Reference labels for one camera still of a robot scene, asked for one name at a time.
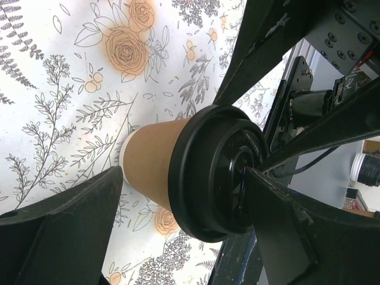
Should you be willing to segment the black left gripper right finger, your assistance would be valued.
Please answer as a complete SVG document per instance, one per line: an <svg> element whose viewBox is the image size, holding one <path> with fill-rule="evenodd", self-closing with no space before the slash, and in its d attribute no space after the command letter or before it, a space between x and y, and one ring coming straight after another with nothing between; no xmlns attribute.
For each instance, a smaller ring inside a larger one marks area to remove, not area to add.
<svg viewBox="0 0 380 285"><path fill-rule="evenodd" d="M270 284L379 284L379 220L248 168L249 214Z"/></svg>

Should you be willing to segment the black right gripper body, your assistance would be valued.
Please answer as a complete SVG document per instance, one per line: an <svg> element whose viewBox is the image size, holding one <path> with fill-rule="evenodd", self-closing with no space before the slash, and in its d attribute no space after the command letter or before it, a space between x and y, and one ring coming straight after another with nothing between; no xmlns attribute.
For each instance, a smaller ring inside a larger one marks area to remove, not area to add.
<svg viewBox="0 0 380 285"><path fill-rule="evenodd" d="M379 45L379 1L311 1L305 39L348 75Z"/></svg>

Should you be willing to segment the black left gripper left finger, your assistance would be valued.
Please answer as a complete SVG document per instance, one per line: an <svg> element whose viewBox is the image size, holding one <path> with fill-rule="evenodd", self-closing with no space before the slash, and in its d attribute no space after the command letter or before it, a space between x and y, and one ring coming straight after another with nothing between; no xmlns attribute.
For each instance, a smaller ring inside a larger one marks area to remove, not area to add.
<svg viewBox="0 0 380 285"><path fill-rule="evenodd" d="M1 284L108 284L102 266L122 184L111 167L1 214Z"/></svg>

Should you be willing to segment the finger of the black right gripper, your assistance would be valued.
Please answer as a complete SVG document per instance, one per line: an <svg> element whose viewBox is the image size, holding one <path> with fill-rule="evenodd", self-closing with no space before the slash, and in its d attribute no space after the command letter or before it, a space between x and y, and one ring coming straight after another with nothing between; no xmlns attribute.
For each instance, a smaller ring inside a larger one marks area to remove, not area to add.
<svg viewBox="0 0 380 285"><path fill-rule="evenodd" d="M318 119L261 164L265 173L303 154L379 136L379 78Z"/></svg>
<svg viewBox="0 0 380 285"><path fill-rule="evenodd" d="M342 1L247 1L233 55L213 101L231 105L302 39L319 49Z"/></svg>

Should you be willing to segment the black plastic cup lid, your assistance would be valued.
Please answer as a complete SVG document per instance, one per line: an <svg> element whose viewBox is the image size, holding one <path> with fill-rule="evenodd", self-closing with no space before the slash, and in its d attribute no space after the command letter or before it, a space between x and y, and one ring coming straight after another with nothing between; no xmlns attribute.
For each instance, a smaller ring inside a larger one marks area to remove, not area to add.
<svg viewBox="0 0 380 285"><path fill-rule="evenodd" d="M264 134L242 110L211 105L196 113L169 164L169 202L180 228L207 243L251 231L246 178L267 157Z"/></svg>

